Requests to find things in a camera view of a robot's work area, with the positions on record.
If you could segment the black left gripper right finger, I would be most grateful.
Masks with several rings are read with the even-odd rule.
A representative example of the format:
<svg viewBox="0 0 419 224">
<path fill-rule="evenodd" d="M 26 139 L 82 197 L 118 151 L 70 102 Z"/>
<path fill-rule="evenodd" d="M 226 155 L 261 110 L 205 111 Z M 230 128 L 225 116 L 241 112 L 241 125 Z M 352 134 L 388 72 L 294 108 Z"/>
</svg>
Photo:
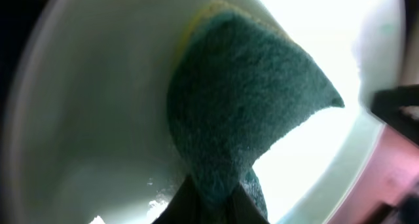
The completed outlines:
<svg viewBox="0 0 419 224">
<path fill-rule="evenodd" d="M 227 199 L 228 224 L 268 224 L 242 185 L 238 185 Z"/>
</svg>

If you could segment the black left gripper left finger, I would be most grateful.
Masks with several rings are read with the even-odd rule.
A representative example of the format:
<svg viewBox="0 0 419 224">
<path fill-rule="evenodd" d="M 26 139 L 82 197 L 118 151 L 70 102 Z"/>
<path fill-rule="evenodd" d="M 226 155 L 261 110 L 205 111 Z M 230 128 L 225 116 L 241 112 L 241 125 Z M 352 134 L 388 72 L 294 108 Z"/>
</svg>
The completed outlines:
<svg viewBox="0 0 419 224">
<path fill-rule="evenodd" d="M 192 177 L 188 175 L 166 209 L 153 224 L 205 224 L 205 206 Z"/>
</svg>

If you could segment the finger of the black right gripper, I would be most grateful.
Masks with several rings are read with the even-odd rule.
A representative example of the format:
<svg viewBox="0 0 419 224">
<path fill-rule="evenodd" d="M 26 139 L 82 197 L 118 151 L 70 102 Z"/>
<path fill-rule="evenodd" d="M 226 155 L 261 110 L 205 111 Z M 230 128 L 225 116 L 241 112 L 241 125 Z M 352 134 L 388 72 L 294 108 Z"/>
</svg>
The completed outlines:
<svg viewBox="0 0 419 224">
<path fill-rule="evenodd" d="M 418 85 L 398 86 L 374 94 L 371 112 L 418 145 Z"/>
</svg>

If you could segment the mint green plate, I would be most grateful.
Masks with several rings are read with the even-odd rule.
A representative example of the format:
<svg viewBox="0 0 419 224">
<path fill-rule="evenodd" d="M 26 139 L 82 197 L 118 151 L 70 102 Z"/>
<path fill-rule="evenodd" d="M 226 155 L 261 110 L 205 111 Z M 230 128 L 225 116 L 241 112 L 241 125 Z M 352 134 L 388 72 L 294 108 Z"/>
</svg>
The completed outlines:
<svg viewBox="0 0 419 224">
<path fill-rule="evenodd" d="M 5 114 L 11 223 L 151 223 L 183 181 L 166 89 L 179 40 L 212 0 L 50 0 Z M 344 99 L 254 165 L 271 223 L 326 223 L 364 171 L 398 83 L 403 0 L 224 0 L 307 51 Z"/>
</svg>

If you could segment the green yellow sponge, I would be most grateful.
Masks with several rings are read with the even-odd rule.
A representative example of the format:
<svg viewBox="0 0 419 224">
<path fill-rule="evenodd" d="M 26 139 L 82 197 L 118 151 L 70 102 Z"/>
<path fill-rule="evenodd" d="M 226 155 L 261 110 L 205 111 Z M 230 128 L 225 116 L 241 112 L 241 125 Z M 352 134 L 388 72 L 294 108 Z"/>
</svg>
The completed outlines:
<svg viewBox="0 0 419 224">
<path fill-rule="evenodd" d="M 313 114 L 344 101 L 282 29 L 223 0 L 192 20 L 167 94 L 176 149 L 203 203 L 220 208 L 242 185 L 268 210 L 255 161 Z"/>
</svg>

